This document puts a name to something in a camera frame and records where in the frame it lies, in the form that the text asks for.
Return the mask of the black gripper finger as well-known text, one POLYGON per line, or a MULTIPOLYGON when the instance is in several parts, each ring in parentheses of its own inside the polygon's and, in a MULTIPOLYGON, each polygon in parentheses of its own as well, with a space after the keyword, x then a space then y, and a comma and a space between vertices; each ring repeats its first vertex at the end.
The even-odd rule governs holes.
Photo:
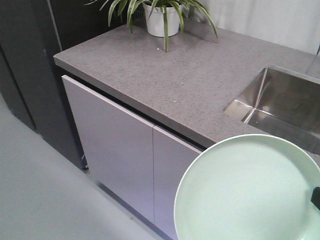
POLYGON ((317 208, 320 208, 320 187, 317 186, 313 189, 310 201, 317 208))

